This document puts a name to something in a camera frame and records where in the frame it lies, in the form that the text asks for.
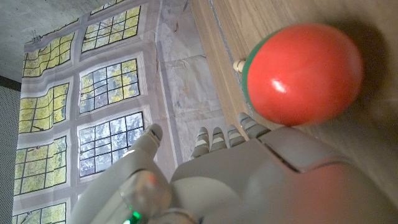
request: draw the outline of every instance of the perforated panel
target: perforated panel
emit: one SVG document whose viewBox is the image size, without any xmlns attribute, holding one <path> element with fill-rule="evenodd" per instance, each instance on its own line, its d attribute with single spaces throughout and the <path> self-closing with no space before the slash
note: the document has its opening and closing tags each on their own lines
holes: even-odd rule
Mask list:
<svg viewBox="0 0 398 224">
<path fill-rule="evenodd" d="M 0 86 L 0 223 L 11 223 L 21 93 Z"/>
</svg>

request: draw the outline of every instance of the concrete ceiling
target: concrete ceiling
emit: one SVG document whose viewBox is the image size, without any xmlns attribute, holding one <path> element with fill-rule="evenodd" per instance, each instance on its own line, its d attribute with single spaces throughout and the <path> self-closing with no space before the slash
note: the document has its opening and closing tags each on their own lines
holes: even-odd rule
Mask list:
<svg viewBox="0 0 398 224">
<path fill-rule="evenodd" d="M 110 0 L 0 0 L 0 75 L 22 80 L 24 44 Z"/>
</svg>

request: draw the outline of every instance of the green stripe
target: green stripe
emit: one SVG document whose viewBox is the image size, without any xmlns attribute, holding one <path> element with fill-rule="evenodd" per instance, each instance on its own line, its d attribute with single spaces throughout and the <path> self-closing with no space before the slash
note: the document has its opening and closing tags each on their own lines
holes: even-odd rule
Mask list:
<svg viewBox="0 0 398 224">
<path fill-rule="evenodd" d="M 243 66 L 243 71 L 242 71 L 242 89 L 243 89 L 243 95 L 245 99 L 248 101 L 248 103 L 253 107 L 253 104 L 251 103 L 250 97 L 249 97 L 249 92 L 248 92 L 248 72 L 251 63 L 254 60 L 254 57 L 257 55 L 258 51 L 261 49 L 261 47 L 269 40 L 272 36 L 274 36 L 276 33 L 281 31 L 282 29 L 279 29 L 271 34 L 269 34 L 266 38 L 264 38 L 262 41 L 260 41 L 250 52 L 248 58 L 246 59 L 246 62 L 244 63 Z"/>
</svg>

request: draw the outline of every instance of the grid window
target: grid window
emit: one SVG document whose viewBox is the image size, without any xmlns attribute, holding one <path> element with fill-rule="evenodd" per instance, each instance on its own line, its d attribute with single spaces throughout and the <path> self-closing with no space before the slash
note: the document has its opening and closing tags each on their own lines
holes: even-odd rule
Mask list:
<svg viewBox="0 0 398 224">
<path fill-rule="evenodd" d="M 107 7 L 111 7 L 111 6 L 117 4 L 117 3 L 121 2 L 121 1 L 123 1 L 123 0 L 113 0 L 113 1 L 111 1 L 109 3 L 106 3 L 105 5 L 102 5 L 102 6 L 98 7 L 98 8 L 96 8 L 96 9 L 92 10 L 91 15 L 96 13 L 96 12 L 100 12 L 103 9 L 106 9 Z"/>
<path fill-rule="evenodd" d="M 142 112 L 80 130 L 80 177 L 106 170 L 143 132 Z"/>
<path fill-rule="evenodd" d="M 69 83 L 50 88 L 45 96 L 21 99 L 19 133 L 44 131 L 66 119 Z"/>
<path fill-rule="evenodd" d="M 80 113 L 139 94 L 137 59 L 101 68 L 81 78 Z"/>
<path fill-rule="evenodd" d="M 61 203 L 37 209 L 12 217 L 12 224 L 65 224 L 67 221 L 67 204 Z"/>
<path fill-rule="evenodd" d="M 53 143 L 18 149 L 14 195 L 46 189 L 67 181 L 66 136 Z"/>
<path fill-rule="evenodd" d="M 129 9 L 87 27 L 82 52 L 137 35 L 141 7 Z"/>
<path fill-rule="evenodd" d="M 70 46 L 75 33 L 53 39 L 46 47 L 24 57 L 23 77 L 38 77 L 48 68 L 53 68 L 70 59 Z"/>
</svg>

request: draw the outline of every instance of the wooden table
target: wooden table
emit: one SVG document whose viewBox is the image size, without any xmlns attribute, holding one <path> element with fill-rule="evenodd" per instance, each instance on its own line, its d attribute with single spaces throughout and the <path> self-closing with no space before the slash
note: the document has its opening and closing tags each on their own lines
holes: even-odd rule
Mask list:
<svg viewBox="0 0 398 224">
<path fill-rule="evenodd" d="M 336 147 L 398 206 L 398 1 L 192 0 L 191 10 L 228 124 L 249 113 L 232 68 L 271 32 L 301 22 L 345 31 L 365 62 L 358 99 L 323 124 L 297 127 Z M 254 113 L 258 122 L 278 127 Z"/>
</svg>

